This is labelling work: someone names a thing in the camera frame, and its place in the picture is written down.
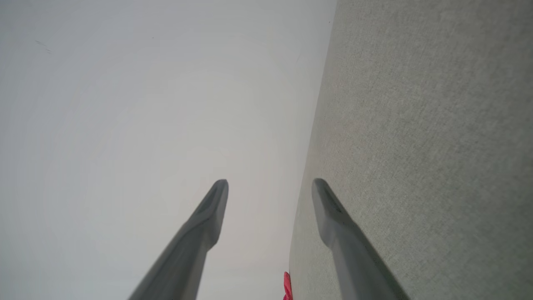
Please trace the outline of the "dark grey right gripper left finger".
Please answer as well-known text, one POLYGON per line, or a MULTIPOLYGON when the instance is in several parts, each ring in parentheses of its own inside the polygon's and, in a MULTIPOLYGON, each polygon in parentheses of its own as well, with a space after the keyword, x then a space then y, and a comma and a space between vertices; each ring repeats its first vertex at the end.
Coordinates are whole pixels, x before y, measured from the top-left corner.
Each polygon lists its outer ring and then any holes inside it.
POLYGON ((228 200, 226 179, 217 180, 168 243, 130 300, 195 300, 207 252, 217 243, 228 200))

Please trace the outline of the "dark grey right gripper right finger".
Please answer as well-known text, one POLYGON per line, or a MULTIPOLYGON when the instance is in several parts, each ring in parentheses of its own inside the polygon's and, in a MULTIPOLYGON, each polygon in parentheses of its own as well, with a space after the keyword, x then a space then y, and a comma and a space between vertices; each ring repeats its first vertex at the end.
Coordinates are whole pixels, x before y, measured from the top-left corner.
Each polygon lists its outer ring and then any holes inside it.
POLYGON ((408 300, 400 283, 324 179, 313 180, 312 201, 319 235, 333 255, 343 300, 408 300))

